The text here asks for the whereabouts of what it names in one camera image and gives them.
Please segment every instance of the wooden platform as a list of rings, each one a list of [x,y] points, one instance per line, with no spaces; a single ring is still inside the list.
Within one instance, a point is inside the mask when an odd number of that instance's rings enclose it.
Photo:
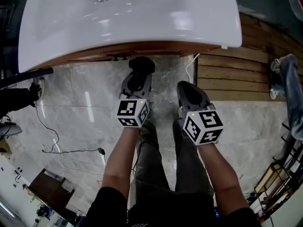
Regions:
[[[303,46],[290,36],[256,18],[241,14],[242,47],[217,49],[198,59],[197,85],[210,100],[272,101],[269,64],[274,58],[294,54],[303,82]]]

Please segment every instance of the black sleeve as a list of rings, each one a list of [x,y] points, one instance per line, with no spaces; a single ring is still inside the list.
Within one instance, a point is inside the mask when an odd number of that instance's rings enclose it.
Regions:
[[[239,209],[222,219],[226,226],[261,227],[254,211],[250,208]]]
[[[99,190],[81,227],[125,226],[127,200],[121,192],[111,187]]]

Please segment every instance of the black t-shirt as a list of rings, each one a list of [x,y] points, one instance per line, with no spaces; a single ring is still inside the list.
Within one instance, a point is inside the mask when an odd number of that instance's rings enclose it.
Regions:
[[[128,212],[127,201],[118,190],[103,187],[92,203],[82,227],[87,226],[261,226],[250,208],[217,219],[212,197],[204,194],[176,194],[137,203]]]

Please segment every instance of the wooden cabinet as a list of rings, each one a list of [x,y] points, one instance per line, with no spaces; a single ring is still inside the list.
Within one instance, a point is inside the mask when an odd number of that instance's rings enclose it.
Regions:
[[[110,46],[91,48],[83,51],[63,55],[47,61],[34,69],[55,65],[63,65],[81,62],[118,61],[133,59],[138,56],[150,55],[179,55],[187,56],[220,48],[218,45],[174,42],[174,41],[150,41],[115,44]]]

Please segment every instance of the person's right forearm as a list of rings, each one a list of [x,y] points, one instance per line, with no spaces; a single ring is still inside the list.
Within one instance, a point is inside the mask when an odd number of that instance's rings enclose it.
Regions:
[[[238,177],[214,144],[198,146],[214,191],[222,191],[239,185]]]
[[[223,217],[242,208],[248,208],[237,174],[214,144],[198,147],[214,188],[217,205]]]

